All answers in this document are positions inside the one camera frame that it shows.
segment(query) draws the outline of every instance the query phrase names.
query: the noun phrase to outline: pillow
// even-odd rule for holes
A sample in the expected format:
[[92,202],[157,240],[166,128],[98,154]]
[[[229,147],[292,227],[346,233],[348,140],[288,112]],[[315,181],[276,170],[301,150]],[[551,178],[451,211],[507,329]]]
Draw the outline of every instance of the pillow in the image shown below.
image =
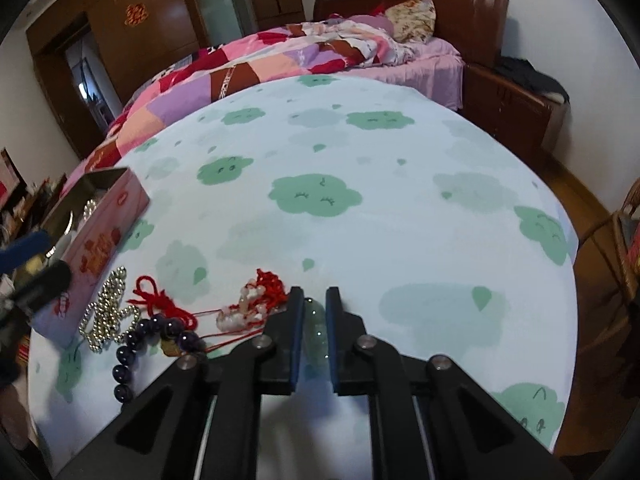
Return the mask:
[[436,9],[431,0],[407,0],[389,7],[385,16],[394,24],[394,40],[420,41],[433,36],[436,25]]
[[364,23],[373,28],[381,28],[391,37],[394,34],[394,24],[386,16],[369,16],[368,14],[356,14],[349,18],[352,22]]

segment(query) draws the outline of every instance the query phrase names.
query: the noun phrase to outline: white wall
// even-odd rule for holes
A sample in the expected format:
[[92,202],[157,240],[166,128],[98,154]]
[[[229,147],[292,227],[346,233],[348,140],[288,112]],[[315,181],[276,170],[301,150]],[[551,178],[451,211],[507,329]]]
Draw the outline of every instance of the white wall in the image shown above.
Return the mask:
[[28,184],[69,174],[79,162],[40,90],[25,32],[17,28],[0,44],[0,148],[3,146]]
[[0,148],[27,183],[70,173],[79,159],[40,90],[25,30],[55,0],[31,0],[0,44]]
[[[303,2],[310,18],[314,0]],[[572,108],[554,155],[618,208],[640,176],[640,70],[606,12],[597,0],[510,0],[503,53],[564,85]]]

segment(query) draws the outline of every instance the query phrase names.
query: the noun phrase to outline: floral pillow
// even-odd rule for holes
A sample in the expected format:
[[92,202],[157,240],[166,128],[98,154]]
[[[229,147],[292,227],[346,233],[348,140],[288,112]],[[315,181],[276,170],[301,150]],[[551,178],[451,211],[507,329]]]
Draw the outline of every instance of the floral pillow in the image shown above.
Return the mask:
[[431,0],[407,0],[389,7],[385,16],[394,24],[394,40],[424,43],[436,25],[436,9]]

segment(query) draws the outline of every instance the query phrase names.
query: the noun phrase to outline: dark clothing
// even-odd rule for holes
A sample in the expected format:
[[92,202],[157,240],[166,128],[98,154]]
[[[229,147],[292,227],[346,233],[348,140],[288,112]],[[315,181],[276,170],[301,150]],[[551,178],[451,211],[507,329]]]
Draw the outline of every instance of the dark clothing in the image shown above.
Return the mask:
[[564,102],[569,102],[569,94],[564,87],[551,76],[537,72],[526,59],[501,56],[494,70],[530,92],[543,96],[559,94]]

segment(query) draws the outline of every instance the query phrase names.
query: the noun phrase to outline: bed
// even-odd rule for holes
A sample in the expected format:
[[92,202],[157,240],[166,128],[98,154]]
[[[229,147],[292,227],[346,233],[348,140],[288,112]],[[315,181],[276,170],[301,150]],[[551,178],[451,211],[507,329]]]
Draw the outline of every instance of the bed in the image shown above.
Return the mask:
[[[316,15],[376,1],[317,0]],[[470,27],[488,2],[443,0],[440,15],[451,5]],[[486,19],[480,42],[458,41],[446,18],[440,32],[489,62],[500,18]],[[151,197],[105,268],[127,269],[125,300],[148,274],[189,312],[219,308],[257,268],[314,299],[296,394],[263,399],[260,480],[371,478],[366,399],[332,395],[314,318],[332,285],[368,332],[404,354],[451,355],[553,448],[574,370],[577,236],[546,185],[454,111],[350,73],[293,76],[196,108],[115,164]],[[213,316],[198,323],[200,335],[219,330]],[[170,355],[154,344],[140,356],[136,395]],[[118,414],[114,364],[114,345],[93,354],[33,334],[30,411],[53,471]]]
[[[398,44],[366,25],[346,21],[328,27],[323,21],[336,15],[367,14],[404,1],[316,0],[314,22],[302,24],[304,30],[301,25],[274,28],[215,51],[201,50],[187,66],[178,62],[136,92],[137,98],[111,125],[105,141],[69,176],[63,194],[85,172],[113,166],[129,150],[189,113],[277,78],[347,70],[349,75],[415,88],[450,109],[460,108],[464,105],[463,63],[494,65],[508,0],[432,0],[437,12],[434,35],[418,52],[411,44]],[[355,37],[359,43],[332,44],[336,35]],[[349,70],[355,66],[361,68]]]

